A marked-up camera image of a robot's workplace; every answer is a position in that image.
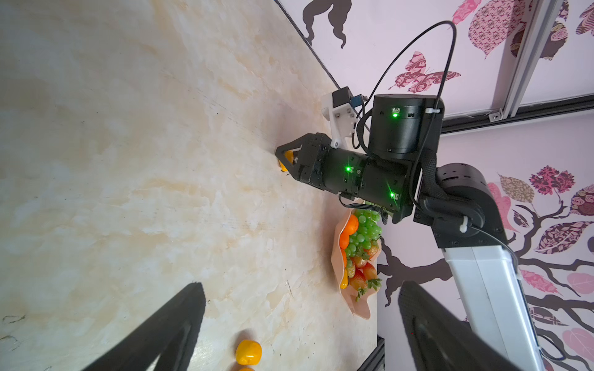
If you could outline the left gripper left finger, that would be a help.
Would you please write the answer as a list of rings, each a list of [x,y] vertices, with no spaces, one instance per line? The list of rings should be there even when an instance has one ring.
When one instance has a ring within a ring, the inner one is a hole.
[[[188,284],[86,370],[187,370],[207,300],[201,283]]]

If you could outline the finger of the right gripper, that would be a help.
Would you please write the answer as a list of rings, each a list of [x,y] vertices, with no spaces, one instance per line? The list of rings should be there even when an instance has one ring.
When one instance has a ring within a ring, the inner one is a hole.
[[[284,156],[278,157],[278,160],[281,160],[283,162],[286,161],[286,159],[284,158]],[[294,155],[294,163],[293,163],[293,165],[289,165],[289,163],[286,163],[286,168],[289,170],[289,172],[286,173],[287,175],[292,176],[292,178],[295,179],[296,181],[300,181],[301,164],[299,162],[299,156],[298,155]]]
[[[305,134],[294,141],[291,141],[284,145],[280,145],[275,150],[275,154],[277,156],[283,156],[287,151],[300,150],[300,148],[302,148],[303,145],[308,145],[314,138],[314,134]]]

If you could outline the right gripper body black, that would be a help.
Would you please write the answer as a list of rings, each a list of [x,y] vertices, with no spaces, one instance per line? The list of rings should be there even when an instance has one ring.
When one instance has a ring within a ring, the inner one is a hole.
[[[331,139],[327,134],[315,133],[315,138],[308,144],[303,145],[300,150],[293,150],[294,155],[299,156],[301,164],[300,181],[315,188],[324,188],[323,184],[323,160],[331,150]]]

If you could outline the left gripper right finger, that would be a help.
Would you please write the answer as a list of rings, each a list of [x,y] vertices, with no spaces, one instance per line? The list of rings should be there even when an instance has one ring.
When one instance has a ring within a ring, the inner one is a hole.
[[[516,370],[414,281],[402,284],[398,305],[417,370]]]

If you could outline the orange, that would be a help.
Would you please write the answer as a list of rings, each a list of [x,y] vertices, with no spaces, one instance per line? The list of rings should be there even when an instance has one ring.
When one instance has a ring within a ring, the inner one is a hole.
[[[342,262],[343,262],[343,269],[345,269],[347,267],[348,258],[347,258],[347,255],[344,250],[340,250],[340,253],[341,253]]]
[[[351,236],[348,233],[341,233],[340,237],[339,237],[339,247],[341,250],[346,250],[348,249],[349,245],[351,243]]]
[[[357,232],[358,228],[359,228],[359,219],[353,213],[350,215],[349,220],[347,221],[347,223],[343,229],[343,233],[346,234],[347,236],[351,236],[355,232]]]

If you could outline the pink petal-shaped fruit bowl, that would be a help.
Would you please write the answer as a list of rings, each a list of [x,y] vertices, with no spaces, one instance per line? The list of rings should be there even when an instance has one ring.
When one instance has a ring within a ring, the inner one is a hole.
[[[382,287],[377,273],[381,254],[380,214],[351,210],[335,230],[331,263],[337,284],[350,311],[371,318],[369,300]]]

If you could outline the green grape bunch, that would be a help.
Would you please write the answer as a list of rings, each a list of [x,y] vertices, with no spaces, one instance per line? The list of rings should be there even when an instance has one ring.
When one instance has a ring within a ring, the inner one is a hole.
[[[366,250],[370,248],[371,244],[379,246],[378,241],[382,232],[382,228],[378,224],[381,221],[380,214],[371,210],[354,210],[351,214],[353,213],[359,219],[359,228],[351,235],[351,243],[344,251],[348,258],[359,256],[368,260]]]

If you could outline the strawberry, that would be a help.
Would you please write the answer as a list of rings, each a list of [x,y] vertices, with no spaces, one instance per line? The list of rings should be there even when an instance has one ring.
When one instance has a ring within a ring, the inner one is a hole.
[[[366,265],[364,267],[362,267],[362,272],[365,276],[366,280],[377,280],[378,279],[378,275],[377,275],[377,270],[374,267],[373,264],[371,264],[371,262],[366,263]]]
[[[366,250],[368,260],[372,260],[380,251],[381,249],[377,244],[371,244],[370,248]]]
[[[359,256],[352,257],[351,260],[357,269],[363,269],[368,263],[368,260],[365,260]]]
[[[355,275],[349,279],[349,286],[357,292],[365,292],[368,289],[368,280],[361,271],[356,271]]]

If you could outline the strawberry lone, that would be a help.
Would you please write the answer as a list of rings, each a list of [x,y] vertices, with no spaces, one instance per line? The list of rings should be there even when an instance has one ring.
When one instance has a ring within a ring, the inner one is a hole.
[[[348,258],[346,260],[346,275],[348,276],[349,279],[354,277],[356,270],[357,270],[356,265],[350,258]]]

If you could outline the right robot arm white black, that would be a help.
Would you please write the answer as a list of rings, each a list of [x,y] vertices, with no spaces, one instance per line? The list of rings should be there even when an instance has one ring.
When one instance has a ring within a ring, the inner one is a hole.
[[[433,232],[453,273],[468,323],[413,281],[398,305],[419,370],[542,370],[538,337],[507,245],[497,203],[471,165],[436,164],[445,105],[436,96],[379,94],[357,125],[361,152],[337,136],[280,145],[277,159],[297,181],[344,196],[352,208],[398,223],[412,216]]]

